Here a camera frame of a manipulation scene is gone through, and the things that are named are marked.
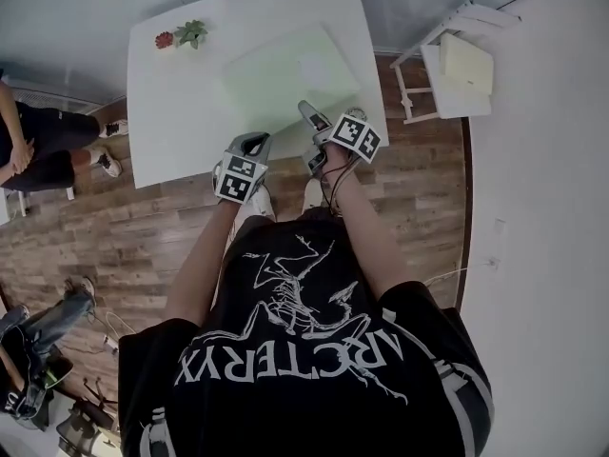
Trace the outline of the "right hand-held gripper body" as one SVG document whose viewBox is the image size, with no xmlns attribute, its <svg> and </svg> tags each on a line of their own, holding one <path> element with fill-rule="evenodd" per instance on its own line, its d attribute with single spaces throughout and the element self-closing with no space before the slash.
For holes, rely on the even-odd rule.
<svg viewBox="0 0 609 457">
<path fill-rule="evenodd" d="M 329 143 L 341 146 L 352 156 L 371 164 L 381 146 L 381 137 L 367 122 L 345 113 L 330 128 L 313 129 L 313 146 L 304 154 L 304 164 L 311 176 L 321 176 L 327 161 L 325 148 Z"/>
</svg>

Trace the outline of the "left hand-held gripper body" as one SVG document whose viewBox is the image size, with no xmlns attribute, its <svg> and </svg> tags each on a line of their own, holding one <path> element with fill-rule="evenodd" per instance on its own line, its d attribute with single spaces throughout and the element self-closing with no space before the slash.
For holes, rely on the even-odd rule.
<svg viewBox="0 0 609 457">
<path fill-rule="evenodd" d="M 231 143 L 222 160 L 212 171 L 212 186 L 215 195 L 243 205 L 259 189 L 268 170 L 267 158 L 255 158 L 251 154 L 235 154 Z"/>
</svg>

